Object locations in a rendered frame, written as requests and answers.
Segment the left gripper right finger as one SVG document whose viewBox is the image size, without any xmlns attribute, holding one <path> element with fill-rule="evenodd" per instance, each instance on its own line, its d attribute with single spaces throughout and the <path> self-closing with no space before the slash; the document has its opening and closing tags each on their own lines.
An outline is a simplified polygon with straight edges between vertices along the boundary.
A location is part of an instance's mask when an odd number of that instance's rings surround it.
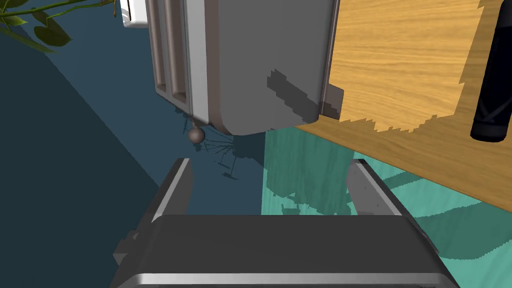
<svg viewBox="0 0 512 288">
<path fill-rule="evenodd" d="M 390 198 L 391 191 L 364 160 L 351 160 L 346 187 L 359 215 L 402 215 Z"/>
</svg>

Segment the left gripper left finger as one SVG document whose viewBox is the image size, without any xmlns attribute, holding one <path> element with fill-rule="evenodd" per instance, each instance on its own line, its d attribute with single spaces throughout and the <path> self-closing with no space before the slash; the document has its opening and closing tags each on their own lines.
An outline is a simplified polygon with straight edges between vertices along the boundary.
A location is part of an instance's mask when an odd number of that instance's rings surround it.
<svg viewBox="0 0 512 288">
<path fill-rule="evenodd" d="M 189 158 L 179 158 L 169 172 L 169 184 L 163 184 L 163 196 L 157 200 L 151 222 L 166 215 L 185 215 L 194 186 L 193 169 Z"/>
</svg>

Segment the grey round toaster knob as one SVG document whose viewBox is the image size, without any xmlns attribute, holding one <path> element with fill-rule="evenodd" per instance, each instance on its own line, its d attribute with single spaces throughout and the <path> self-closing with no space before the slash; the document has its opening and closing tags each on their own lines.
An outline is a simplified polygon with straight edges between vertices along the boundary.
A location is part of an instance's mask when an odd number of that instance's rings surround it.
<svg viewBox="0 0 512 288">
<path fill-rule="evenodd" d="M 201 144 L 206 138 L 205 131 L 200 127 L 193 127 L 188 131 L 188 140 L 193 144 Z"/>
</svg>

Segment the grey toaster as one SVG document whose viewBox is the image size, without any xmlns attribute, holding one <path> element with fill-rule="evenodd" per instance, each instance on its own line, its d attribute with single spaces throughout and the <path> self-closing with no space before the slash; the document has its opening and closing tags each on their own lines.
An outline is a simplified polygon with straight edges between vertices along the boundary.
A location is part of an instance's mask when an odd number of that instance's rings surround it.
<svg viewBox="0 0 512 288">
<path fill-rule="evenodd" d="M 341 0 L 145 0 L 156 93 L 226 135 L 340 117 Z"/>
</svg>

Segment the black bottle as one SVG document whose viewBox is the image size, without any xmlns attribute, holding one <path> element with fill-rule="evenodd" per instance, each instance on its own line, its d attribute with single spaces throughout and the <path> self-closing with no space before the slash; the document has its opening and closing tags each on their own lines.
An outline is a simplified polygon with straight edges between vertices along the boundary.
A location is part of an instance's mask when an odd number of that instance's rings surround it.
<svg viewBox="0 0 512 288">
<path fill-rule="evenodd" d="M 503 0 L 486 64 L 470 136 L 503 141 L 512 118 L 512 0 Z"/>
</svg>

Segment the green leafy plant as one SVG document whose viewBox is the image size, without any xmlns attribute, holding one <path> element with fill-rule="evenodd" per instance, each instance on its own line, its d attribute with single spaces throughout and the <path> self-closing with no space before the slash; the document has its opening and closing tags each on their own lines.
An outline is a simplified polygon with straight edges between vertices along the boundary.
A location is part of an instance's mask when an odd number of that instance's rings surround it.
<svg viewBox="0 0 512 288">
<path fill-rule="evenodd" d="M 113 16 L 117 15 L 118 0 L 61 0 L 59 2 L 31 7 L 25 10 L 19 8 L 31 0 L 0 0 L 0 33 L 41 51 L 45 54 L 55 53 L 51 47 L 64 47 L 72 38 L 56 21 L 57 17 L 66 15 L 74 10 L 103 7 L 113 4 Z M 23 16 L 31 16 L 37 25 L 33 27 L 36 40 L 23 36 L 14 30 L 28 22 Z"/>
</svg>

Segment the white wall socket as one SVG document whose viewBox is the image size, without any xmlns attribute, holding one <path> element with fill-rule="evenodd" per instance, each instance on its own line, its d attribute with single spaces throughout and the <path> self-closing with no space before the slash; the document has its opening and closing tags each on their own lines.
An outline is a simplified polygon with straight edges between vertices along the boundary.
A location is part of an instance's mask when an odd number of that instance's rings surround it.
<svg viewBox="0 0 512 288">
<path fill-rule="evenodd" d="M 147 28 L 146 0 L 118 0 L 125 28 Z"/>
</svg>

